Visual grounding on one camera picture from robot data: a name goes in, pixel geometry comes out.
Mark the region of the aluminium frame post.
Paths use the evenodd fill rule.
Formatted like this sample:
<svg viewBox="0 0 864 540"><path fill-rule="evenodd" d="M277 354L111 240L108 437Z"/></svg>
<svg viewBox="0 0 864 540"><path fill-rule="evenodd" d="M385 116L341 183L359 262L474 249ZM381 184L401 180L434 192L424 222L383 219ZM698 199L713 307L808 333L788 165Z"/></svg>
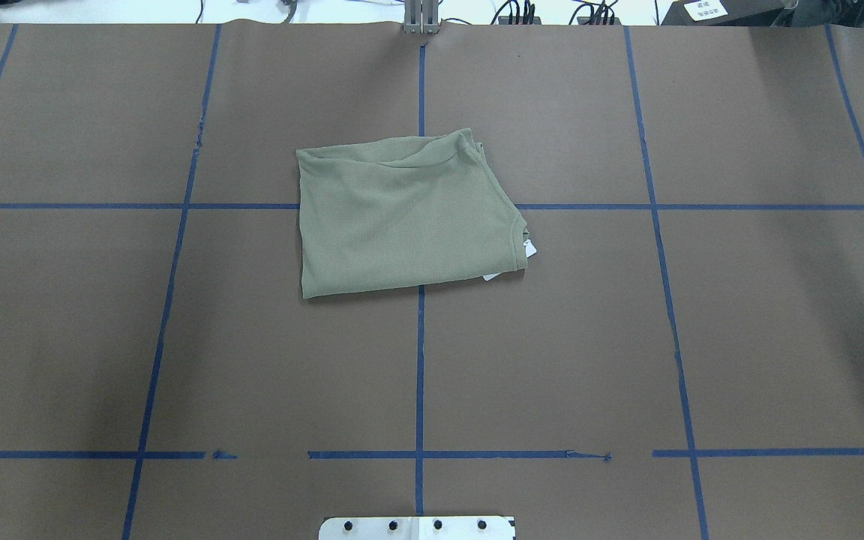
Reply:
<svg viewBox="0 0 864 540"><path fill-rule="evenodd" d="M405 0L403 5L403 31L408 35L435 35L441 29L438 0Z"/></svg>

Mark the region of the black box with white label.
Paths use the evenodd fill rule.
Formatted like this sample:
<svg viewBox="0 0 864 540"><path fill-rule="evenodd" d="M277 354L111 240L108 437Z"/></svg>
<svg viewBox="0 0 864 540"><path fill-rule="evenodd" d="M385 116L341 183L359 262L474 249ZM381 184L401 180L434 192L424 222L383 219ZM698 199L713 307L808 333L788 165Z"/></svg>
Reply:
<svg viewBox="0 0 864 540"><path fill-rule="evenodd" d="M676 1L659 25L769 27L787 9L785 1Z"/></svg>

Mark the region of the olive green long-sleeve shirt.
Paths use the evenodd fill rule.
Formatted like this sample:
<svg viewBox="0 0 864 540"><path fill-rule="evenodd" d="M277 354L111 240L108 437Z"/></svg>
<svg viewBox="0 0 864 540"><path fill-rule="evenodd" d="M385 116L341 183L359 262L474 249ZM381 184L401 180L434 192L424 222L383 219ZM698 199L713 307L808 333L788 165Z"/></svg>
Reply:
<svg viewBox="0 0 864 540"><path fill-rule="evenodd" d="M527 222L468 127L297 151L303 298L527 268Z"/></svg>

